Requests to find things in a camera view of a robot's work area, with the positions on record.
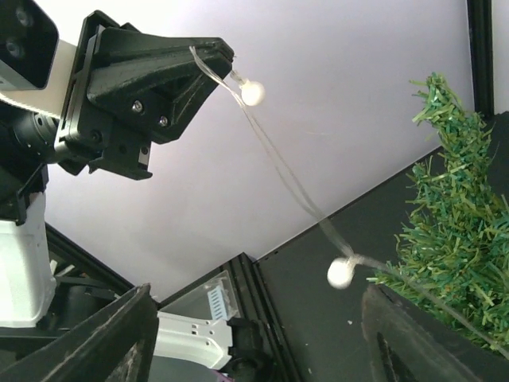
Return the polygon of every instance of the artificial tree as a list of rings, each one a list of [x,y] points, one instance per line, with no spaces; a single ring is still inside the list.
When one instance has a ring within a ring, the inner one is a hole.
[[[410,178],[417,196],[409,203],[416,208],[396,236],[401,261],[388,266],[505,347],[509,345],[509,206],[488,183],[492,131],[477,113],[462,107],[443,76],[434,73],[419,85],[426,86],[427,92],[418,93],[425,106],[414,122],[429,122],[437,130],[445,171],[437,173],[431,158],[414,165]],[[380,272],[374,280],[489,348],[401,279]]]

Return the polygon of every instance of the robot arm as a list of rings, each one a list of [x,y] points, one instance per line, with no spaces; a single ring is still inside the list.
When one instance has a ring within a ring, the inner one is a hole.
[[[58,40],[35,2],[6,0],[0,11],[8,20],[0,25],[6,42],[0,53],[0,326],[33,328],[56,290],[45,235],[47,165],[75,175],[88,166],[149,178],[152,142],[178,139],[216,88],[188,47],[223,78],[233,51],[219,38],[145,35],[101,12],[85,19],[73,46]],[[155,355],[214,369],[231,361],[231,323],[158,317]]]

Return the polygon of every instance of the white ceiling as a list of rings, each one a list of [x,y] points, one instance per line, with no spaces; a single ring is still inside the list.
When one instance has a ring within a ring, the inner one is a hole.
[[[73,43],[94,9],[145,33],[222,37],[236,69],[265,84],[254,111],[326,213],[436,146],[410,121],[421,104],[408,80],[443,72],[472,106],[464,0],[38,3]],[[158,298],[313,224],[222,89],[180,140],[154,147],[150,170],[135,182],[53,166],[47,220],[133,283],[151,282]]]

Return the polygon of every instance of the clear plastic tube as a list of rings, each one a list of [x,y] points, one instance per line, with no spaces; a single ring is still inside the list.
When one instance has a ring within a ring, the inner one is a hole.
[[[266,151],[267,155],[272,161],[274,168],[278,172],[278,176],[280,177],[283,185],[288,190],[289,194],[301,206],[301,208],[304,211],[306,211],[309,215],[311,215],[317,220],[317,223],[319,224],[323,233],[327,236],[331,243],[334,244],[334,246],[338,249],[341,255],[352,260],[354,264],[362,264],[364,266],[372,267],[378,269],[379,271],[386,272],[388,274],[393,275],[394,277],[401,279],[409,287],[416,290],[418,293],[425,296],[439,308],[453,316],[467,329],[471,330],[476,336],[485,340],[493,349],[498,350],[505,358],[509,360],[509,352],[506,349],[504,349],[490,337],[481,333],[463,315],[457,313],[453,308],[447,306],[447,304],[442,302],[439,298],[433,296],[424,287],[420,286],[418,283],[411,281],[405,275],[401,275],[397,271],[390,269],[384,263],[381,263],[375,259],[372,259],[364,255],[356,254],[352,250],[352,247],[348,244],[348,242],[338,233],[336,228],[332,225],[330,219],[327,218],[327,216],[315,204],[311,196],[305,190],[305,187],[299,181],[297,175],[292,171],[286,160],[282,157],[278,148],[274,145],[269,135],[265,132],[263,127],[259,124],[258,120],[248,109],[248,106],[243,102],[240,95],[238,95],[228,84],[226,84],[223,81],[223,79],[221,79],[221,77],[214,73],[198,57],[195,47],[191,46],[189,47],[189,50],[191,51],[191,54],[198,68],[200,68],[200,70],[203,73],[205,73],[208,77],[210,77],[211,80],[214,80],[217,84],[228,90],[235,99],[235,101],[239,104],[240,108],[244,112],[244,115],[247,117],[249,124],[251,125],[251,129],[256,134],[258,140],[263,146],[263,149]]]
[[[212,372],[212,374],[217,376],[217,382],[235,382],[232,378],[229,378],[229,377],[225,376],[224,374],[221,374],[217,370],[211,369],[210,371]]]

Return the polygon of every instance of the black 3d-printed bracket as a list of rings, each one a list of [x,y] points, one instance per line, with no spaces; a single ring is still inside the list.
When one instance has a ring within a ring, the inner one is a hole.
[[[151,36],[99,11],[86,18],[56,134],[60,165],[151,177],[151,142],[179,139],[217,86],[191,45],[222,78],[231,71],[234,53],[220,38]]]

